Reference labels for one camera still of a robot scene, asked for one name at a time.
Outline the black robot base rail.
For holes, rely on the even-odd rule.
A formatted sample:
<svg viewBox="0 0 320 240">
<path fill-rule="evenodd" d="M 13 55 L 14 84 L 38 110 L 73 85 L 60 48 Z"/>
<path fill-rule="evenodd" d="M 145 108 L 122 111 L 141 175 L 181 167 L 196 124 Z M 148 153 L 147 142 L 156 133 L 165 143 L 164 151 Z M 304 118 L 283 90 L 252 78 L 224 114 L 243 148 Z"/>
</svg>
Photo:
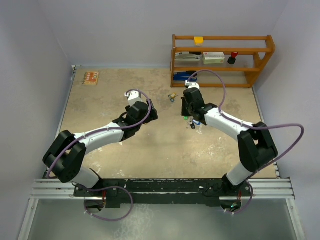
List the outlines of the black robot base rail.
<svg viewBox="0 0 320 240">
<path fill-rule="evenodd" d="M 74 195 L 85 200 L 98 198 L 106 208 L 123 204 L 205 205 L 238 209 L 243 197 L 252 196 L 252 188 L 243 182 L 234 193 L 223 193 L 222 178 L 176 179 L 102 179 L 92 189 L 75 185 Z"/>
</svg>

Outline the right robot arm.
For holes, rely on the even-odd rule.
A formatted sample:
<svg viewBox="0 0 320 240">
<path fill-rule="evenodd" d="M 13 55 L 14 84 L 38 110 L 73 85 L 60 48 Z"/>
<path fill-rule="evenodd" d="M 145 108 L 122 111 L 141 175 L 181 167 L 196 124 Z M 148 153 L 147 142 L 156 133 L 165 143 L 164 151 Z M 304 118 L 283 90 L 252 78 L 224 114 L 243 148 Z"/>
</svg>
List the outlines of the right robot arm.
<svg viewBox="0 0 320 240">
<path fill-rule="evenodd" d="M 205 103 L 200 90 L 190 87 L 183 91 L 181 115 L 192 117 L 197 122 L 213 127 L 238 144 L 239 163 L 222 177 L 221 191 L 235 195 L 243 182 L 260 168 L 278 156 L 278 150 L 263 122 L 241 123 L 236 117 L 223 115 L 213 103 Z"/>
</svg>

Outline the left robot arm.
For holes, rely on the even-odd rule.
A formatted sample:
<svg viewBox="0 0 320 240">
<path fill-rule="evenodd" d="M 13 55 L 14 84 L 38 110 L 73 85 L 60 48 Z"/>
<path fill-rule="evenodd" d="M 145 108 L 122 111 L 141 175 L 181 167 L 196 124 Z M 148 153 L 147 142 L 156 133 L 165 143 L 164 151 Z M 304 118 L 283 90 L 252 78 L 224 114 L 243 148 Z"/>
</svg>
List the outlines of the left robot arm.
<svg viewBox="0 0 320 240">
<path fill-rule="evenodd" d="M 137 101 L 125 107 L 126 112 L 101 128 L 72 134 L 64 130 L 54 140 L 42 161 L 62 183 L 74 182 L 85 187 L 91 196 L 103 191 L 101 177 L 83 166 L 87 154 L 109 144 L 133 137 L 143 124 L 158 119 L 153 102 Z"/>
</svg>

